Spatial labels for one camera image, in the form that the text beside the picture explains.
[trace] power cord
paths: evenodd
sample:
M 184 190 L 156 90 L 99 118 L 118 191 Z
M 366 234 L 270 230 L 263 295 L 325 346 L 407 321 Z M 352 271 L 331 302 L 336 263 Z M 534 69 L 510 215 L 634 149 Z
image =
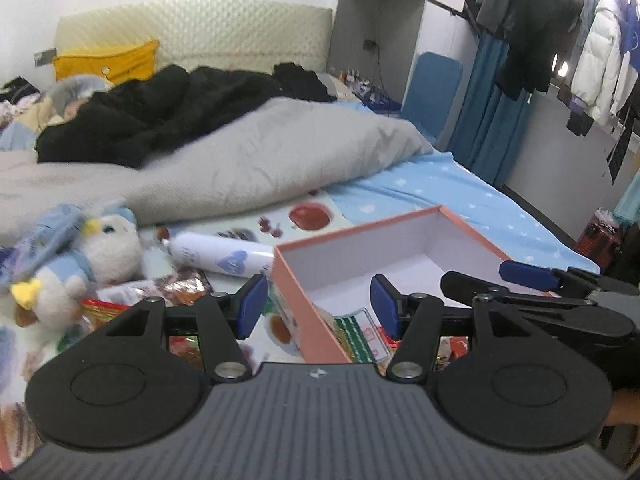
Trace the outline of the power cord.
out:
M 380 86 L 382 86 L 382 91 L 386 94 L 386 100 L 388 101 L 388 105 L 386 107 L 386 116 L 391 116 L 391 96 L 389 92 L 386 91 L 385 83 L 382 81 L 382 69 L 380 68 L 380 46 L 379 44 L 374 42 L 374 46 L 378 50 L 378 76 L 380 77 Z

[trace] blue chair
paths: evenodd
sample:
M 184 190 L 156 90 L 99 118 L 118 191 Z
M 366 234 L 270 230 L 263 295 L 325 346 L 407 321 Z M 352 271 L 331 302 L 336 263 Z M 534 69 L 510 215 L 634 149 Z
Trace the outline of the blue chair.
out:
M 434 52 L 422 54 L 415 65 L 400 117 L 411 121 L 434 146 L 447 122 L 461 79 L 460 62 Z

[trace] blue gripper pad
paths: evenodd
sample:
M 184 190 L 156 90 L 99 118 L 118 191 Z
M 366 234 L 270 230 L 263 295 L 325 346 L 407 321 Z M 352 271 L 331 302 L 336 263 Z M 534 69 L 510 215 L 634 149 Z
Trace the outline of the blue gripper pad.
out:
M 258 323 L 260 319 L 260 314 L 262 314 L 264 310 L 267 293 L 268 284 L 265 276 L 261 276 L 260 280 L 247 292 L 244 292 L 242 289 L 238 292 L 238 294 L 244 294 L 244 297 L 240 301 L 238 312 L 238 339 L 244 340 L 251 335 L 255 324 Z
M 543 269 L 543 267 L 506 261 L 500 264 L 498 272 L 505 282 L 528 286 L 543 292 L 556 290 L 560 286 L 560 282 L 553 275 L 552 270 Z
M 400 339 L 400 319 L 396 300 L 377 278 L 371 280 L 370 303 L 385 333 L 391 339 Z

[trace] headboard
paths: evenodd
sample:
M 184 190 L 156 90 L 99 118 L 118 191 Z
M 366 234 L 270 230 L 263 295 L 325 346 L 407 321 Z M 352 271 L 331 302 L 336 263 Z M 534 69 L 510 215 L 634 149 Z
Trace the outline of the headboard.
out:
M 271 73 L 293 61 L 324 72 L 333 11 L 258 0 L 166 0 L 63 16 L 56 48 L 158 39 L 156 68 L 175 63 Z

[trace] gray blanket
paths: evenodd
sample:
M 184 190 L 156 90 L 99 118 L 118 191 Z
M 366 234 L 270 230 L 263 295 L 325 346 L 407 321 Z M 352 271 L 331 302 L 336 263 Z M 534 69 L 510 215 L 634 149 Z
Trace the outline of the gray blanket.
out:
M 431 151 L 407 121 L 277 98 L 142 170 L 37 164 L 34 152 L 0 152 L 0 245 L 59 203 L 124 199 L 140 225 L 200 219 L 288 200 Z

